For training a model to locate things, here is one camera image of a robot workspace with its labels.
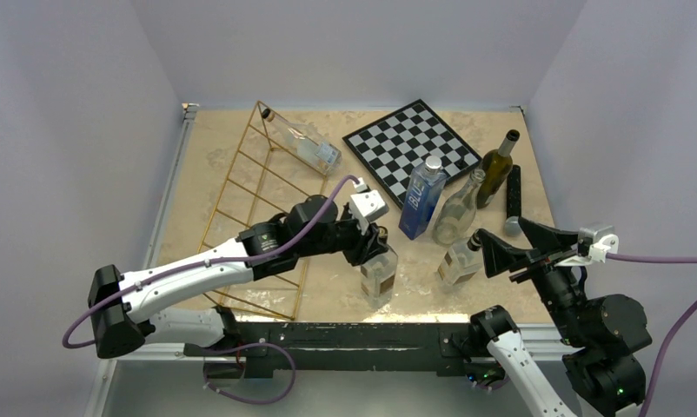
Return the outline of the clear bottle gold black label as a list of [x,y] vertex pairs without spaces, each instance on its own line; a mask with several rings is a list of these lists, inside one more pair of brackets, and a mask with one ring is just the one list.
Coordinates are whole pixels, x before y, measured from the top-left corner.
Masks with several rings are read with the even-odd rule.
[[398,256],[392,248],[361,265],[361,291],[372,309],[382,308],[391,300],[397,265]]

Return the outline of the clear round glass bottle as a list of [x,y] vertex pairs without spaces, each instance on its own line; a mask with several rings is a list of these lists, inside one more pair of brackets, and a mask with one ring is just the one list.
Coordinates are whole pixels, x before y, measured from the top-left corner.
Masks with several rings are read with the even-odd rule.
[[483,169],[474,169],[467,182],[444,202],[432,230],[435,243],[447,247],[466,234],[475,218],[476,197],[485,177]]

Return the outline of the dark green wine bottle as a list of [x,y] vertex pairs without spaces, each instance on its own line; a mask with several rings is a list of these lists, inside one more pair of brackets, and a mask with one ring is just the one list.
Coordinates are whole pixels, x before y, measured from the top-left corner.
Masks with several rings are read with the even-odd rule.
[[497,149],[490,150],[483,157],[480,168],[485,173],[485,179],[479,187],[476,197],[478,209],[484,209],[491,203],[501,185],[507,179],[514,165],[511,153],[520,137],[521,134],[518,130],[509,130],[500,146]]

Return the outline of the blue square Blu bottle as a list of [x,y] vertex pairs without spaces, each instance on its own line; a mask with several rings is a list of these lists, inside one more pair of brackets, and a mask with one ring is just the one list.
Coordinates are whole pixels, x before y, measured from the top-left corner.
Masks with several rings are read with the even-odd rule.
[[426,231],[447,177],[438,156],[428,156],[413,169],[399,221],[408,239],[414,240]]

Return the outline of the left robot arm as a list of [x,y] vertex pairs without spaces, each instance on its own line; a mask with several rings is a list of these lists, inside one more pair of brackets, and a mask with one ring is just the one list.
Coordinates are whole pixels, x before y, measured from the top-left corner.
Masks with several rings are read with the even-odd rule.
[[312,195],[219,246],[180,261],[140,271],[99,268],[88,296],[93,344],[112,359],[153,343],[183,342],[227,355],[239,332],[227,308],[190,311],[177,303],[221,287],[289,272],[302,259],[341,252],[351,266],[366,268],[389,252],[377,220],[388,205],[377,191],[350,196],[343,208]]

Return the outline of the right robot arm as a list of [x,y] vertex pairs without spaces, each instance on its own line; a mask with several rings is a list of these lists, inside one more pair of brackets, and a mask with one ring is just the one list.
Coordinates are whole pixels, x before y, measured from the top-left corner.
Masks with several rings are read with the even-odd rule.
[[[584,416],[636,416],[645,409],[647,378],[635,352],[649,346],[642,305],[622,295],[590,298],[586,267],[614,255],[614,227],[595,225],[565,231],[521,218],[531,247],[516,248],[484,228],[469,239],[489,277],[508,273],[512,282],[531,281],[564,345],[561,360]],[[517,388],[535,416],[570,416],[572,411],[534,363],[520,328],[508,311],[493,306],[470,317],[468,336],[452,341],[462,358],[490,356]]]

